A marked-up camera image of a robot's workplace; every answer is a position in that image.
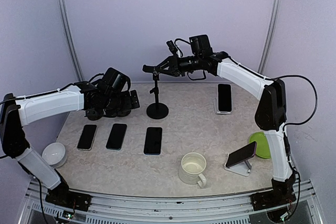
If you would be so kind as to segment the dark grey phone stand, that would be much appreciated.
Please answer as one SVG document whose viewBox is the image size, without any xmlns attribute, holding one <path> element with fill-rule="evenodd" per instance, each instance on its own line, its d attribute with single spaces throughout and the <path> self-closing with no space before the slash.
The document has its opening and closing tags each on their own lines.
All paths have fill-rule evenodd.
<svg viewBox="0 0 336 224">
<path fill-rule="evenodd" d="M 129 115 L 130 113 L 131 113 L 131 110 L 125 110 L 125 111 L 119 110 L 115 113 L 115 115 L 116 115 L 116 117 L 121 117 L 122 118 L 122 117 L 125 117 L 125 116 Z"/>
</svg>

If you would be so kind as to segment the tall black clamp stand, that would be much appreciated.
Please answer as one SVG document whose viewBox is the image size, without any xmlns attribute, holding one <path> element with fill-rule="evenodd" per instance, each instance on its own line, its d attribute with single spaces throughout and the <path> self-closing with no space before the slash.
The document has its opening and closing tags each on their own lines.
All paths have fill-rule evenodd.
<svg viewBox="0 0 336 224">
<path fill-rule="evenodd" d="M 154 81 L 154 88 L 150 90 L 150 94 L 154 94 L 155 102 L 147 107 L 147 116 L 155 120 L 163 119 L 168 115 L 169 109 L 165 104 L 159 102 L 159 73 L 155 70 L 155 67 L 147 65 L 143 65 L 142 70 L 143 72 L 151 73 Z"/>
</svg>

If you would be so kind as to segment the black phone landscape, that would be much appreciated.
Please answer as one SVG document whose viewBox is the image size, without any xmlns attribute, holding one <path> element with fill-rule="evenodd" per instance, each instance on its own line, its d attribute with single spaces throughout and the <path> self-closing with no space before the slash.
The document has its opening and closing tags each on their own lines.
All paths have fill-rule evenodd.
<svg viewBox="0 0 336 224">
<path fill-rule="evenodd" d="M 119 151 L 122 148 L 123 140 L 127 130 L 126 124 L 115 123 L 110 131 L 106 148 Z"/>
</svg>

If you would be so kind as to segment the grey round-base phone stand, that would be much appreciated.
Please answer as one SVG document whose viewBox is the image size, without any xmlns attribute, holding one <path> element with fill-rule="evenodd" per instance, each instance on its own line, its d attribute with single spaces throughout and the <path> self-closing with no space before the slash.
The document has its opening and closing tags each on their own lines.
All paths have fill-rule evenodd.
<svg viewBox="0 0 336 224">
<path fill-rule="evenodd" d="M 104 111 L 102 109 L 87 109 L 85 110 L 85 117 L 88 120 L 96 121 L 103 117 Z"/>
</svg>

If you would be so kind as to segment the black phone blue edge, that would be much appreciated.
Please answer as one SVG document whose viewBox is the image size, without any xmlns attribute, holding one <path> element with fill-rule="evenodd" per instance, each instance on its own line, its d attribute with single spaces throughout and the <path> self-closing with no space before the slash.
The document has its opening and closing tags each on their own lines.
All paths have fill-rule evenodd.
<svg viewBox="0 0 336 224">
<path fill-rule="evenodd" d="M 162 144 L 162 128 L 148 127 L 146 130 L 144 154 L 160 155 Z"/>
</svg>

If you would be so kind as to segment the black phone white case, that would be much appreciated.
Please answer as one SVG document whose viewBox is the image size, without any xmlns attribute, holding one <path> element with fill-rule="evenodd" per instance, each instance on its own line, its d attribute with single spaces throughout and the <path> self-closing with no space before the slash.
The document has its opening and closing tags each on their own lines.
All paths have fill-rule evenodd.
<svg viewBox="0 0 336 224">
<path fill-rule="evenodd" d="M 232 100 L 232 89 L 230 84 L 218 84 L 217 86 L 218 102 L 227 102 Z"/>
</svg>

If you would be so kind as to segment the black phone white edge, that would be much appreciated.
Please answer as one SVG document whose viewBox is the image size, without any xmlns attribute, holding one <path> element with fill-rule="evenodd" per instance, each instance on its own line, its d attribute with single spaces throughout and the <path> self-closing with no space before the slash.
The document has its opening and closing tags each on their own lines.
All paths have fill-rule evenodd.
<svg viewBox="0 0 336 224">
<path fill-rule="evenodd" d="M 97 125 L 86 124 L 83 127 L 79 142 L 77 144 L 77 149 L 81 151 L 90 151 L 93 146 L 97 131 Z"/>
</svg>

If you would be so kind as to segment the purple phone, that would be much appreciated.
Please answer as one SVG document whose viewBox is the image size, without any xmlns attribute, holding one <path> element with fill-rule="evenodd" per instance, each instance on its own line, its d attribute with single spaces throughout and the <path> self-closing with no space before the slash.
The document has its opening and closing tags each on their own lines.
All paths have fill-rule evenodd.
<svg viewBox="0 0 336 224">
<path fill-rule="evenodd" d="M 247 161 L 256 155 L 257 142 L 253 141 L 246 146 L 230 153 L 226 161 L 225 167 L 230 168 L 241 162 Z"/>
</svg>

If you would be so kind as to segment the white folding phone stand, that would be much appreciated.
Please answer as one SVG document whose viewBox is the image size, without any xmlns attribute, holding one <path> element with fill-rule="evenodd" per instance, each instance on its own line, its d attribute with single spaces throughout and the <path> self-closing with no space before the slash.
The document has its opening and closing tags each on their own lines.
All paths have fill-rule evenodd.
<svg viewBox="0 0 336 224">
<path fill-rule="evenodd" d="M 244 176 L 244 177 L 248 177 L 251 173 L 251 164 L 248 160 L 246 161 L 243 161 L 243 162 L 240 162 L 234 166 L 231 166 L 231 167 L 227 167 L 226 166 L 226 163 L 224 164 L 224 169 L 229 171 L 229 172 L 232 172 L 234 174 L 238 174 L 238 175 L 241 175 L 241 176 Z"/>
</svg>

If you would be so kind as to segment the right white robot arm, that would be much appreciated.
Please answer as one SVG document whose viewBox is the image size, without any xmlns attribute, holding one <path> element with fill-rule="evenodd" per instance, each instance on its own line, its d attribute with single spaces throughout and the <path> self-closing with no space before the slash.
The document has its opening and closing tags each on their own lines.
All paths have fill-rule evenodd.
<svg viewBox="0 0 336 224">
<path fill-rule="evenodd" d="M 251 93 L 258 101 L 255 122 L 267 139 L 273 165 L 272 190 L 251 196 L 254 208 L 294 202 L 293 184 L 296 180 L 290 158 L 290 145 L 285 130 L 286 89 L 279 78 L 270 79 L 239 64 L 222 51 L 211 55 L 179 58 L 169 56 L 156 66 L 144 65 L 147 73 L 162 73 L 179 77 L 186 73 L 205 70 L 227 79 Z"/>
</svg>

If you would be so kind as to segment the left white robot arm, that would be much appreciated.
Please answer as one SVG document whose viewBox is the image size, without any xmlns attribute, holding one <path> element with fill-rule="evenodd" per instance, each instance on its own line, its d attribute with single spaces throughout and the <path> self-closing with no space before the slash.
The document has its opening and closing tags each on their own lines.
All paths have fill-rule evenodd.
<svg viewBox="0 0 336 224">
<path fill-rule="evenodd" d="M 48 196 L 66 206 L 73 193 L 62 175 L 43 159 L 42 148 L 57 138 L 70 112 L 102 118 L 124 116 L 139 108 L 136 90 L 103 92 L 88 81 L 31 95 L 7 93 L 1 101 L 1 146 L 5 156 L 35 176 Z"/>
</svg>

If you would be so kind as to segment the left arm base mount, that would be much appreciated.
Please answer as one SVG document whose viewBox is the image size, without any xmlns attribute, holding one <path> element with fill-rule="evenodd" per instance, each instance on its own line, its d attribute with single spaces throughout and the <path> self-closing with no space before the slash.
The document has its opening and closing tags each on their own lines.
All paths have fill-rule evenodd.
<svg viewBox="0 0 336 224">
<path fill-rule="evenodd" d="M 72 210 L 80 210 L 87 212 L 92 197 L 88 194 L 77 193 L 74 191 L 66 192 L 48 192 L 45 201 L 57 206 L 62 206 Z"/>
</svg>

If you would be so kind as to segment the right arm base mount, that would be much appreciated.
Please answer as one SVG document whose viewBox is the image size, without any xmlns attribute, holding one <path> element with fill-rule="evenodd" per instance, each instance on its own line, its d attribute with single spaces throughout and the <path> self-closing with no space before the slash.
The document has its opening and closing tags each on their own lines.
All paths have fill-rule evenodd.
<svg viewBox="0 0 336 224">
<path fill-rule="evenodd" d="M 277 207 L 288 204 L 290 201 L 296 201 L 294 192 L 283 195 L 281 192 L 274 190 L 255 193 L 252 194 L 250 198 L 254 211 Z"/>
</svg>

